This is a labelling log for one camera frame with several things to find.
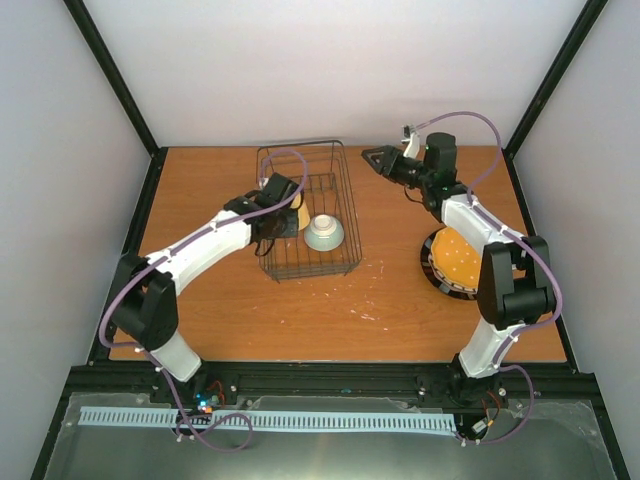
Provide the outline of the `light green ceramic bowl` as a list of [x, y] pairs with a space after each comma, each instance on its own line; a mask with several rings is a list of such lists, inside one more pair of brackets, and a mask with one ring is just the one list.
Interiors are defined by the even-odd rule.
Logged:
[[304, 230], [306, 245], [318, 252], [329, 252], [338, 248], [344, 238], [345, 232], [341, 222], [327, 214], [314, 216]]

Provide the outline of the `yellow ceramic mug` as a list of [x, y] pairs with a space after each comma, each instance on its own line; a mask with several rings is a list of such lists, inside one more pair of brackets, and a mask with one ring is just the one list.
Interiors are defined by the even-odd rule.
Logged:
[[291, 203], [291, 209], [294, 210], [297, 214], [298, 219], [298, 230], [304, 231], [307, 226], [310, 224], [311, 216], [309, 214], [309, 210], [304, 199], [304, 193], [299, 193], [293, 202]]

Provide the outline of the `grey wire dish rack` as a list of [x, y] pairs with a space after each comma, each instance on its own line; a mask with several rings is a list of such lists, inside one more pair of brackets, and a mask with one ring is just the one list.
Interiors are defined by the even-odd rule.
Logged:
[[341, 141], [331, 139], [262, 146], [256, 154], [256, 178], [279, 173], [300, 182], [300, 157], [307, 162], [304, 199], [310, 216], [327, 214], [336, 217], [344, 228], [345, 238], [338, 248], [329, 252], [309, 248], [303, 233], [298, 233], [295, 238], [280, 238], [262, 244], [258, 253], [259, 266], [277, 282], [346, 275], [362, 259], [347, 155]]

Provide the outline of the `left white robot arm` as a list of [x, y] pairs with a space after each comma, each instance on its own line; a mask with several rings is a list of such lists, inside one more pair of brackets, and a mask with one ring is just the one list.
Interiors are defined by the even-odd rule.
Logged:
[[145, 257], [127, 254], [118, 265], [110, 304], [99, 326], [114, 324], [174, 379], [172, 388], [186, 402], [201, 400], [208, 378], [198, 371], [201, 357], [179, 332], [177, 298], [199, 275], [252, 244], [294, 237], [303, 200], [302, 184], [274, 173], [263, 185], [227, 202], [213, 219], [173, 245]]

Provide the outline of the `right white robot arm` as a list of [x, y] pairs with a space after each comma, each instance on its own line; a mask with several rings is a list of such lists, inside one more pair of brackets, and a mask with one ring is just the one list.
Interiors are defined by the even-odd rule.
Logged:
[[453, 135], [432, 133], [425, 140], [405, 130], [405, 148], [365, 149], [361, 156], [380, 176], [417, 189], [425, 209], [460, 235], [480, 257], [476, 278], [458, 265], [443, 270], [443, 254], [432, 253], [431, 268], [459, 292], [474, 294], [480, 320], [469, 343], [454, 357], [450, 391], [461, 397], [491, 381], [519, 336], [540, 317], [558, 313], [561, 295], [549, 268], [547, 242], [526, 237], [489, 213], [457, 178]]

